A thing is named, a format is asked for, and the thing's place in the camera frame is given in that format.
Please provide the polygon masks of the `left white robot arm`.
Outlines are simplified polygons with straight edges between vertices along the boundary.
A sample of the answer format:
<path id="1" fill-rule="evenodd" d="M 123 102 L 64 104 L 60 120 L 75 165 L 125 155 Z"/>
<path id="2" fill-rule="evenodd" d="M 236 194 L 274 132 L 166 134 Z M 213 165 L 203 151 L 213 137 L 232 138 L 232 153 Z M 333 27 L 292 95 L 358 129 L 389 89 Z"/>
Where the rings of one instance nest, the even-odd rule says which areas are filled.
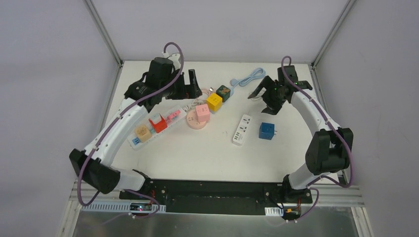
<path id="1" fill-rule="evenodd" d="M 195 70 L 189 69 L 188 74 L 190 83 L 185 84 L 180 53 L 154 58 L 143 77 L 128 87 L 116 113 L 94 140 L 82 150 L 70 152 L 79 179 L 102 194 L 129 189 L 138 199 L 146 199 L 151 187 L 143 174 L 111 165 L 124 140 L 162 99 L 195 99 L 202 95 Z"/>

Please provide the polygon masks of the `dark green cube plug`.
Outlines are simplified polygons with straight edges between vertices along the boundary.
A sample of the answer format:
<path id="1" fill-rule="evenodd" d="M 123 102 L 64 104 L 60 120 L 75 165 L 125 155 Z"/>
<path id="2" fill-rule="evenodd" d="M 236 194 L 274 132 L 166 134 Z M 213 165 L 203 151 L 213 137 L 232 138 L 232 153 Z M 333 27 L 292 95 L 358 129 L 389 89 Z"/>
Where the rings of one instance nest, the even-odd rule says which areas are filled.
<path id="1" fill-rule="evenodd" d="M 222 98 L 222 102 L 223 103 L 225 103 L 229 98 L 230 98 L 230 95 L 231 95 L 231 89 L 230 88 L 228 88 L 228 87 L 226 87 L 226 86 L 224 86 L 224 85 L 221 85 L 217 90 L 216 90 L 216 94 L 218 95 L 218 96 L 220 96 L 221 98 Z"/>

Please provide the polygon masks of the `blue cube plug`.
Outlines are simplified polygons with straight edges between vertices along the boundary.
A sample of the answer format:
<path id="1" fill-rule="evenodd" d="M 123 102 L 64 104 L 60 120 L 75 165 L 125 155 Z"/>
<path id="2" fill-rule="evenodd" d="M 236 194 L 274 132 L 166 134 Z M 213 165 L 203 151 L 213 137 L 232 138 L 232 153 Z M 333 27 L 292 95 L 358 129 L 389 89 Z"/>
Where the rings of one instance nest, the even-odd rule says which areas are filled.
<path id="1" fill-rule="evenodd" d="M 275 124 L 262 122 L 259 127 L 259 139 L 272 140 L 272 138 L 277 134 L 275 129 Z"/>

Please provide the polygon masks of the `yellow cube plug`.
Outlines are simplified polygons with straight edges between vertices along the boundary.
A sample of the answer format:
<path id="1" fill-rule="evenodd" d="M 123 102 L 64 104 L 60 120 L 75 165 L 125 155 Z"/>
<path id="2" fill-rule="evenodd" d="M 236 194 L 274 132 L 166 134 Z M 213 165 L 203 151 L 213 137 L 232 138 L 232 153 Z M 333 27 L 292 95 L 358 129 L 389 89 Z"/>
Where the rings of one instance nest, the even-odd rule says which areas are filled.
<path id="1" fill-rule="evenodd" d="M 220 97 L 219 95 L 217 95 L 216 93 L 212 93 L 207 99 L 206 99 L 206 103 L 208 108 L 212 111 L 212 112 L 217 112 L 223 103 L 222 97 Z"/>

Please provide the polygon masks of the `small white power strip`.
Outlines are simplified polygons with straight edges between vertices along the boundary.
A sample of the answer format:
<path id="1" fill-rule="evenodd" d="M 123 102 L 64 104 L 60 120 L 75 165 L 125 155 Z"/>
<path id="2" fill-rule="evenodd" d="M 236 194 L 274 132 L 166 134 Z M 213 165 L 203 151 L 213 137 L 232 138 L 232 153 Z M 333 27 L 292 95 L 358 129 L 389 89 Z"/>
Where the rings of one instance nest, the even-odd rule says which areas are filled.
<path id="1" fill-rule="evenodd" d="M 247 114 L 244 114 L 241 117 L 241 119 L 239 121 L 239 124 L 238 124 L 238 126 L 237 126 L 237 128 L 236 128 L 236 130 L 233 134 L 232 144 L 234 144 L 236 146 L 239 146 L 239 147 L 243 145 L 244 140 L 247 136 L 249 127 L 251 125 L 251 122 L 252 122 L 252 117 L 251 116 L 249 116 Z"/>

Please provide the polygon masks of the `pink cube plug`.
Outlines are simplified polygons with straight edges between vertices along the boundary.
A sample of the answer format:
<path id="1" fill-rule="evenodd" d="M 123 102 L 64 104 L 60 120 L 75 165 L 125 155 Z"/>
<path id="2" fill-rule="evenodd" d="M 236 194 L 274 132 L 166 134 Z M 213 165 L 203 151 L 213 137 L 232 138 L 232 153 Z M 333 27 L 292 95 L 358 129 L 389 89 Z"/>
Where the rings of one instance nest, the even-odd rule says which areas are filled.
<path id="1" fill-rule="evenodd" d="M 198 122 L 208 122 L 210 119 L 210 111 L 207 104 L 197 105 L 195 107 Z"/>

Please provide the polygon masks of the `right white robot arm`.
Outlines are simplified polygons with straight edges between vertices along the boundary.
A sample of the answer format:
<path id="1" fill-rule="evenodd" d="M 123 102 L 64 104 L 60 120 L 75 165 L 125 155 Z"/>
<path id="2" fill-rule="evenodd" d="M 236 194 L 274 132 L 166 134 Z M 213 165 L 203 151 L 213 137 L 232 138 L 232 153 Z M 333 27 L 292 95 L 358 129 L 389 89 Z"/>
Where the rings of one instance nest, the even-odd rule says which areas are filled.
<path id="1" fill-rule="evenodd" d="M 283 179 L 280 194 L 284 201 L 295 201 L 300 191 L 319 179 L 350 167 L 353 132 L 341 127 L 326 113 L 310 95 L 311 84 L 298 79 L 293 65 L 279 67 L 277 80 L 265 76 L 248 98 L 256 97 L 262 89 L 265 92 L 261 98 L 266 104 L 263 113 L 276 115 L 288 102 L 300 113 L 312 134 L 305 163 Z"/>

